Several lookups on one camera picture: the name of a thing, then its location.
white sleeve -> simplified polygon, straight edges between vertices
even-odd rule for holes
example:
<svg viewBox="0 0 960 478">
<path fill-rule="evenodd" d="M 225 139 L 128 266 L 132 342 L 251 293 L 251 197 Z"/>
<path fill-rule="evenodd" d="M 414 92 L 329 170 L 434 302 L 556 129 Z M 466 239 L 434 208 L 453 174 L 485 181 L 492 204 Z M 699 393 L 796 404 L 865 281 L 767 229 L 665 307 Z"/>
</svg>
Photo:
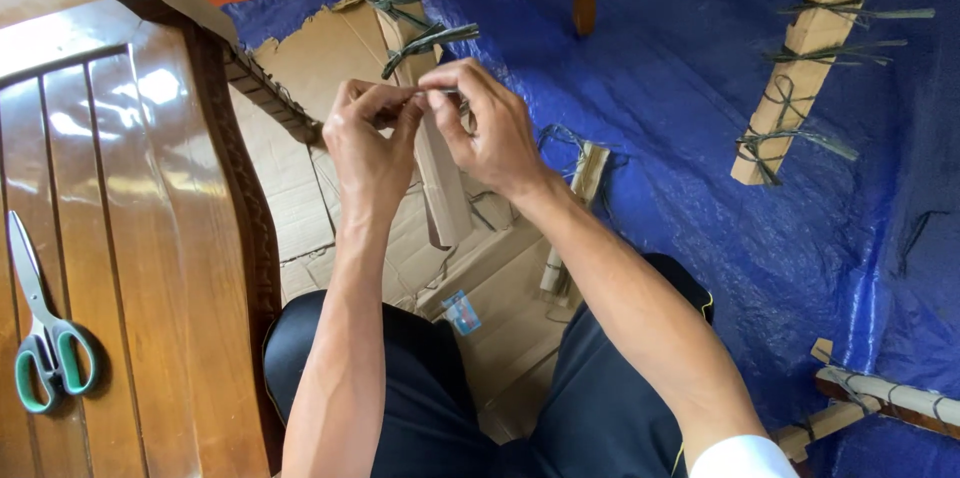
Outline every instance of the white sleeve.
<svg viewBox="0 0 960 478">
<path fill-rule="evenodd" d="M 739 435 L 706 448 L 690 478 L 797 478 L 797 472 L 773 440 Z"/>
</svg>

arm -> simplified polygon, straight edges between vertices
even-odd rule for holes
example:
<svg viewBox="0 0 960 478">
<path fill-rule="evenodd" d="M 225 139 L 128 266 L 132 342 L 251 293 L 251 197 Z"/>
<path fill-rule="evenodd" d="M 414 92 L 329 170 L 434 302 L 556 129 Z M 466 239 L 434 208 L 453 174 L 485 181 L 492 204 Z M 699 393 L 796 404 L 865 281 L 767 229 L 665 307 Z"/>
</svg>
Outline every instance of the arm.
<svg viewBox="0 0 960 478">
<path fill-rule="evenodd" d="M 448 98 L 429 92 L 454 159 L 513 202 L 557 249 L 606 336 L 676 416 L 687 466 L 729 437 L 765 436 L 737 367 L 700 312 L 546 167 L 522 99 L 472 59 L 438 67 L 419 83 L 457 86 L 469 100 L 472 135 Z"/>
<path fill-rule="evenodd" d="M 400 111 L 390 139 L 373 125 L 413 91 L 348 81 L 323 140 L 340 178 L 342 219 L 333 276 L 296 388 L 283 445 L 284 478 L 370 475 L 383 423 L 382 278 L 390 223 L 413 174 L 423 110 Z"/>
</svg>

cardboard sheet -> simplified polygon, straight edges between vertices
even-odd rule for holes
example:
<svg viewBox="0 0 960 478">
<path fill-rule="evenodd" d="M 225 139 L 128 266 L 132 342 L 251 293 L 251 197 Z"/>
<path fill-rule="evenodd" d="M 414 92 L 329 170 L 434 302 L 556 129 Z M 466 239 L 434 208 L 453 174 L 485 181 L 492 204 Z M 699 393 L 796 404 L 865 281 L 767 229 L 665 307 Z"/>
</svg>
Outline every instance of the cardboard sheet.
<svg viewBox="0 0 960 478">
<path fill-rule="evenodd" d="M 380 82 L 386 46 L 376 15 L 366 4 L 324 9 L 284 41 L 265 42 L 254 57 L 309 114 L 325 117 L 341 81 Z M 284 302 L 327 288 L 340 224 L 330 155 L 291 139 L 238 93 L 233 104 L 273 215 Z M 444 299 L 466 294 L 481 322 L 458 336 L 467 381 L 485 430 L 505 442 L 532 428 L 570 311 L 541 299 L 550 249 L 543 235 L 486 186 L 462 180 L 475 209 L 473 232 L 440 251 L 429 243 L 423 186 L 414 174 L 390 226 L 383 300 L 434 320 Z"/>
</svg>

green scissors handle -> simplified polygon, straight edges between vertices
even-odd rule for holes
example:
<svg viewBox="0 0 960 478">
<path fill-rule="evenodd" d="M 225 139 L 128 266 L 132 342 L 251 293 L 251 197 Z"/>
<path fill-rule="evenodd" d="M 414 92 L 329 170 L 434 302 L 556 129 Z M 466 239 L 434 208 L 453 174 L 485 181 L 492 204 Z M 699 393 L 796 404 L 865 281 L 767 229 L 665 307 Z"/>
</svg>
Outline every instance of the green scissors handle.
<svg viewBox="0 0 960 478">
<path fill-rule="evenodd" d="M 20 402 L 31 413 L 44 414 L 57 408 L 63 400 L 63 394 L 68 396 L 83 396 L 89 393 L 97 384 L 101 366 L 98 358 L 98 342 L 83 326 L 56 319 L 52 325 L 44 325 L 50 335 L 53 346 L 48 346 L 44 337 L 39 334 L 30 334 L 20 343 L 16 351 L 14 377 L 16 393 Z M 86 380 L 80 372 L 80 362 L 70 340 L 77 343 L 77 349 L 82 349 L 90 363 L 90 372 Z M 53 350 L 53 356 L 47 349 Z M 38 397 L 30 379 L 30 369 L 36 371 L 46 397 Z"/>
</svg>

person's right hand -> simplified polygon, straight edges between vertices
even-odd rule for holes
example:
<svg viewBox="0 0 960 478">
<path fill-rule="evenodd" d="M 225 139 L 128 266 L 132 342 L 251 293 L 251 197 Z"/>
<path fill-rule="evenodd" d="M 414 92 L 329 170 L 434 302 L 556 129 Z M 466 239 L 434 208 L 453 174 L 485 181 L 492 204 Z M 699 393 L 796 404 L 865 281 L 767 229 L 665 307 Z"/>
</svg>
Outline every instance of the person's right hand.
<svg viewBox="0 0 960 478">
<path fill-rule="evenodd" d="M 457 166 L 510 202 L 520 206 L 560 178 L 537 151 L 526 103 L 474 58 L 431 70 L 419 79 L 419 86 L 428 90 L 456 87 L 469 101 L 477 124 L 472 134 L 463 127 L 460 109 L 447 95 L 427 92 L 437 128 Z"/>
</svg>

